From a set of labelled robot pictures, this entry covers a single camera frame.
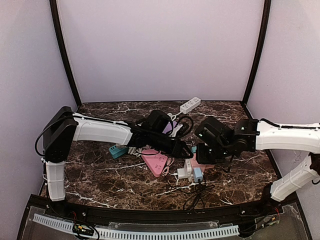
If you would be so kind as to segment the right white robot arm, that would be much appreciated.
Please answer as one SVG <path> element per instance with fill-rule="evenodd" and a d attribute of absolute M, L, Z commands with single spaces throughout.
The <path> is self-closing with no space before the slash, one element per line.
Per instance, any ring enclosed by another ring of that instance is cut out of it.
<path fill-rule="evenodd" d="M 234 128 L 230 128 L 210 116 L 194 133 L 202 141 L 196 146 L 196 161 L 202 165 L 214 165 L 227 157 L 239 157 L 243 152 L 307 152 L 308 155 L 296 168 L 264 188 L 264 201 L 281 202 L 320 177 L 319 123 L 287 125 L 265 118 L 241 119 Z"/>

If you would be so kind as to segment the pink triangular power strip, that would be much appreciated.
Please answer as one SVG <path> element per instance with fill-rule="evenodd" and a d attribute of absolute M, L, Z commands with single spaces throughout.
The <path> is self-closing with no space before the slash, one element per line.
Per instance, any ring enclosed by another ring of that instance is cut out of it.
<path fill-rule="evenodd" d="M 160 177 L 168 163 L 172 163 L 172 158 L 162 154 L 155 149 L 145 149 L 141 152 L 141 157 L 149 170 L 155 177 Z"/>

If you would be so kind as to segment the white power strip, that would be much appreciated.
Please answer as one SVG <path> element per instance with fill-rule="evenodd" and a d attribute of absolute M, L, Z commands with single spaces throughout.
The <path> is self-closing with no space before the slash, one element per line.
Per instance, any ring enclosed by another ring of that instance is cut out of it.
<path fill-rule="evenodd" d="M 187 114 L 196 107 L 198 107 L 201 104 L 201 99 L 198 97 L 193 97 L 189 101 L 182 104 L 179 108 L 180 112 L 183 114 Z"/>

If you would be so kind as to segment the pink charger plug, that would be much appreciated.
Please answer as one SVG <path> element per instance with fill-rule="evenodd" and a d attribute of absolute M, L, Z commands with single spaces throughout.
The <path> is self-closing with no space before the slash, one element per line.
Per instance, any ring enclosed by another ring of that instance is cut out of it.
<path fill-rule="evenodd" d="M 192 153 L 196 153 L 197 152 L 197 147 L 196 146 L 192 146 L 191 147 L 191 151 L 192 151 Z"/>

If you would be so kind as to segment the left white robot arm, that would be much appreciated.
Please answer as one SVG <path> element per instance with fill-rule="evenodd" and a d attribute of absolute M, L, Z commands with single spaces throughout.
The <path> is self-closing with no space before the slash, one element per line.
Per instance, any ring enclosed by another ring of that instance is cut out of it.
<path fill-rule="evenodd" d="M 77 141 L 113 143 L 126 147 L 150 146 L 178 159 L 194 156 L 182 134 L 172 135 L 173 121 L 161 110 L 153 110 L 146 118 L 136 122 L 114 121 L 89 117 L 62 107 L 37 137 L 43 141 L 43 150 L 36 150 L 45 164 L 48 197 L 53 202 L 65 200 L 65 163 L 71 145 Z"/>

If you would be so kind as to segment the pink white cube adapter cluster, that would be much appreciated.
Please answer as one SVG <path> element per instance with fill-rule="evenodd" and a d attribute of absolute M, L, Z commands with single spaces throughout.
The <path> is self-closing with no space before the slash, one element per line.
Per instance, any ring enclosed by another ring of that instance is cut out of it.
<path fill-rule="evenodd" d="M 197 162 L 196 153 L 193 154 L 193 158 L 187 158 L 184 162 L 183 168 L 177 169 L 177 178 L 188 179 L 189 182 L 197 183 L 204 178 L 204 172 L 208 169 L 212 169 L 215 166 L 212 164 L 200 164 Z"/>

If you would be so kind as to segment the purple power strip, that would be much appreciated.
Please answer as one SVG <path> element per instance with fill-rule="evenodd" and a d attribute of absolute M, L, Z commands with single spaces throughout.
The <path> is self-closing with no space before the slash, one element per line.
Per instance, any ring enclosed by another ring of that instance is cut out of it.
<path fill-rule="evenodd" d="M 177 122 L 173 121 L 172 122 L 172 126 L 171 123 L 169 122 L 166 127 L 164 128 L 164 130 L 162 131 L 163 134 L 167 134 L 168 132 L 170 132 L 173 128 L 175 128 L 177 126 Z"/>

